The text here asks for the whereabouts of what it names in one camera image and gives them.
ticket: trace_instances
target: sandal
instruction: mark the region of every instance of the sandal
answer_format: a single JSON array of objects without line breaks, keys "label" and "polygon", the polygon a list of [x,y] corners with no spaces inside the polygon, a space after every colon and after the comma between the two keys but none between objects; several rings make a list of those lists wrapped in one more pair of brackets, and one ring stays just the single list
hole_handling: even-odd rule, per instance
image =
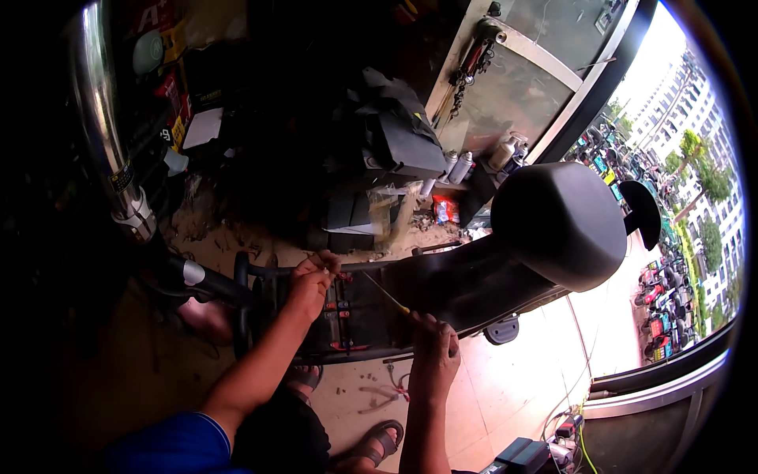
[{"label": "sandal", "polygon": [[[321,380],[324,378],[324,366],[316,367],[318,368],[318,375],[313,373],[314,366],[308,366],[307,372],[300,369],[295,369],[294,367],[289,367],[284,373],[284,377],[282,377],[281,383],[284,387],[286,387],[290,384],[290,382],[298,382],[315,390],[318,384],[320,384]],[[308,397],[304,393],[299,390],[290,389],[290,391],[293,392],[300,400],[308,403]]]},{"label": "sandal", "polygon": [[[395,431],[397,431],[397,439],[395,441],[392,441],[390,435],[387,434],[388,428],[394,428]],[[348,450],[347,452],[338,456],[332,457],[330,459],[330,463],[332,466],[336,466],[340,461],[344,461],[351,457],[367,457],[368,459],[374,461],[374,467],[379,467],[379,463],[397,452],[397,448],[400,446],[400,442],[402,441],[402,436],[403,429],[399,421],[391,419],[381,422],[368,430],[361,441],[353,449]],[[375,450],[373,447],[368,446],[368,440],[372,438],[379,441],[384,447],[383,456],[379,454],[379,451]]]}]

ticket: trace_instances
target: plastic bag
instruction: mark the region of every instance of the plastic bag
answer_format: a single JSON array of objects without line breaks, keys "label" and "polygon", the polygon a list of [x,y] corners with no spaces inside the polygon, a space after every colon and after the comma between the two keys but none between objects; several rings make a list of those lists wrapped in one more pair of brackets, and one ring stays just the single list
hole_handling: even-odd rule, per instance
[{"label": "plastic bag", "polygon": [[437,223],[455,222],[458,224],[461,218],[458,214],[458,203],[448,196],[432,196],[434,201],[434,213],[437,215]]}]

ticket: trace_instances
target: yellow wire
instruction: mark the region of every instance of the yellow wire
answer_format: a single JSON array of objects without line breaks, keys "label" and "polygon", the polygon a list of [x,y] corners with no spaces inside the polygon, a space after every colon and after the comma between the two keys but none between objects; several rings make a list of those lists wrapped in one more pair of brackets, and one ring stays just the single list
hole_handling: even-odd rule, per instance
[{"label": "yellow wire", "polygon": [[590,459],[590,455],[587,453],[587,448],[584,447],[584,436],[582,436],[582,428],[584,427],[584,423],[579,427],[579,438],[581,438],[581,450],[584,452],[584,458],[587,460],[587,462],[590,464],[590,467],[592,468],[592,472],[597,474],[597,469],[595,469],[595,465],[592,464],[592,460]]}]

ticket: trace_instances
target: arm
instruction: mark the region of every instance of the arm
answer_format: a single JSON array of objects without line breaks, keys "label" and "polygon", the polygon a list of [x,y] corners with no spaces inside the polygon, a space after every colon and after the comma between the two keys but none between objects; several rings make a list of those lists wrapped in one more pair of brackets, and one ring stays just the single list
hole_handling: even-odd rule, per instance
[{"label": "arm", "polygon": [[406,441],[400,474],[448,474],[445,452],[445,406],[461,363],[458,336],[432,315],[411,314],[415,326],[414,359],[409,380]]},{"label": "arm", "polygon": [[263,338],[211,389],[202,412],[221,425],[234,444],[242,421],[274,394],[311,323],[321,313],[327,289],[340,270],[329,251],[310,256],[293,270],[287,302]]}]

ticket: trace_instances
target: tiled floor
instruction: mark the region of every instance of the tiled floor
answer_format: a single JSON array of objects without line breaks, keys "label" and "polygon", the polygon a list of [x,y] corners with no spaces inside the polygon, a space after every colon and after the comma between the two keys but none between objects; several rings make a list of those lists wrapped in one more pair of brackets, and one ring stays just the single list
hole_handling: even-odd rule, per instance
[{"label": "tiled floor", "polygon": [[[207,253],[216,252],[212,268],[218,265],[230,275],[236,248],[219,253],[212,237],[217,236],[211,233],[207,242],[186,243],[188,248],[182,251],[194,252],[206,265],[204,259],[211,258]],[[441,243],[449,236],[441,232],[435,238]],[[288,266],[305,255],[288,244],[267,242],[261,245],[260,261],[274,252],[279,264]],[[593,375],[639,363],[629,281],[636,281],[639,268],[653,257],[640,251],[633,237],[630,244],[629,257],[609,283],[522,315],[513,342],[493,346],[483,336],[461,341],[463,364],[447,404],[446,452],[452,468],[484,468],[514,438],[539,438],[552,413],[579,404],[590,384],[582,338],[587,354],[592,354]],[[406,256],[411,247],[384,258]],[[347,256],[350,261],[365,258]],[[144,296],[133,282],[130,285],[111,323],[99,334],[102,350],[95,359],[78,359],[70,341],[53,351],[50,372],[52,390],[58,394],[56,426],[74,456],[85,463],[120,435],[179,410],[196,408],[233,362],[229,348],[216,353],[196,337],[157,325]],[[396,380],[409,372],[411,364],[395,364]],[[372,398],[360,387],[389,383],[380,360],[326,368],[312,406],[330,436],[333,454],[351,447],[381,420],[405,423],[408,404],[402,398],[376,413],[358,414],[371,406]],[[391,456],[382,469],[396,472],[399,458],[399,454]]]}]

